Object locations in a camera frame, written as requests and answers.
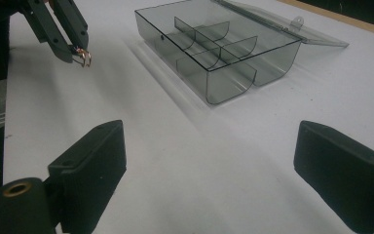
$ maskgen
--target small metal part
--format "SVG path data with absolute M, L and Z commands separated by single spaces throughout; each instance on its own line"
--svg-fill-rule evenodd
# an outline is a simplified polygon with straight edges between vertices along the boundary
M 81 49 L 79 47 L 73 47 L 72 49 L 72 54 L 74 56 L 78 56 L 82 62 L 76 60 L 76 59 L 73 59 L 75 62 L 79 63 L 82 65 L 82 67 L 90 67 L 91 66 L 91 61 L 92 61 L 92 56 L 90 54 L 90 52 L 84 50 L 84 49 Z

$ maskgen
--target black mount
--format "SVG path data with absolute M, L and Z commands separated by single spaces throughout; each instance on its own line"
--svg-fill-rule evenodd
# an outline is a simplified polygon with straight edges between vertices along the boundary
M 99 125 L 48 167 L 0 188 L 0 234 L 92 233 L 126 171 L 122 121 Z
M 338 131 L 302 121 L 296 172 L 356 233 L 374 233 L 374 151 Z

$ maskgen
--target white table surface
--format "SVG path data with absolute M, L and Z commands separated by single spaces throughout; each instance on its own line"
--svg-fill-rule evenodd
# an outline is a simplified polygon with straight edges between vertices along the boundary
M 299 123 L 374 149 L 374 34 L 274 0 L 241 0 L 350 42 L 301 46 L 279 81 L 208 106 L 139 36 L 134 10 L 77 0 L 93 65 L 58 60 L 12 18 L 4 180 L 47 166 L 96 125 L 124 121 L 128 170 L 94 233 L 353 233 L 293 169 Z

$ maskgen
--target tinted plastic organizer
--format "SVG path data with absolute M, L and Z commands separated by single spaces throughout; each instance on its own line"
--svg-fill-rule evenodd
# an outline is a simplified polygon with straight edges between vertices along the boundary
M 281 78 L 302 42 L 345 45 L 323 38 L 314 43 L 295 33 L 305 29 L 301 18 L 290 23 L 296 29 L 291 31 L 278 24 L 286 19 L 251 10 L 228 1 L 190 0 L 137 10 L 135 16 L 146 43 L 210 104 Z

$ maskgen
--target screw hole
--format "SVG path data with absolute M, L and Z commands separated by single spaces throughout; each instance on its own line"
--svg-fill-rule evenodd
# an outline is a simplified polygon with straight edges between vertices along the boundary
M 27 192 L 31 187 L 32 185 L 29 182 L 20 182 L 6 189 L 4 191 L 4 196 L 5 197 L 16 197 L 20 194 Z

